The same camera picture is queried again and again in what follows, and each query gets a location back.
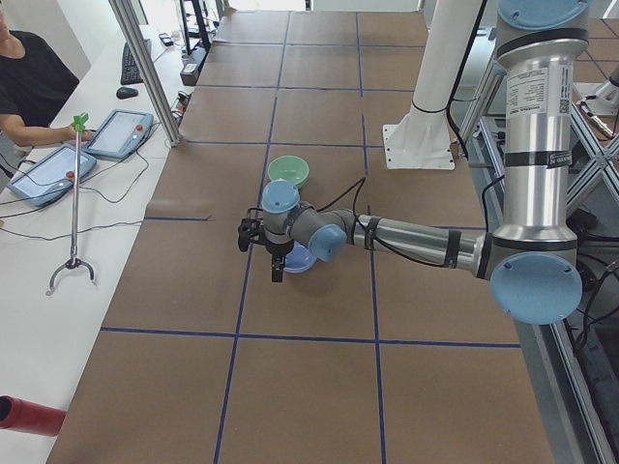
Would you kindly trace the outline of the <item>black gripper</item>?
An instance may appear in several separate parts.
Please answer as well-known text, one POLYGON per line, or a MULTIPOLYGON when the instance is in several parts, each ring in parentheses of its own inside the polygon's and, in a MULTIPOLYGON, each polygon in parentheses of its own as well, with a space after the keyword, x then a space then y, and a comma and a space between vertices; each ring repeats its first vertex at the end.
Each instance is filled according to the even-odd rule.
POLYGON ((285 267, 285 256, 293 249, 293 242, 285 243, 266 242, 266 249, 272 255, 271 280, 274 283, 283 281, 283 271, 285 267))

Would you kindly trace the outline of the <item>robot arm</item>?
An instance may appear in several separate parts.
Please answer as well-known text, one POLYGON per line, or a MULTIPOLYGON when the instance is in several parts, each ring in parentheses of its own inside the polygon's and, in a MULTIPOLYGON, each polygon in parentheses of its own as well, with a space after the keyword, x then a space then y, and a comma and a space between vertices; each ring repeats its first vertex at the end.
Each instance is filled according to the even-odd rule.
POLYGON ((588 45, 585 1, 501 1, 494 56, 507 75, 501 225, 473 236, 357 214, 315 209, 284 179, 261 197, 257 242, 280 280, 295 244, 328 262, 346 245, 390 251, 413 262, 461 269, 490 283, 517 321, 546 325, 571 315, 582 296, 577 239, 567 226, 573 68, 588 45))

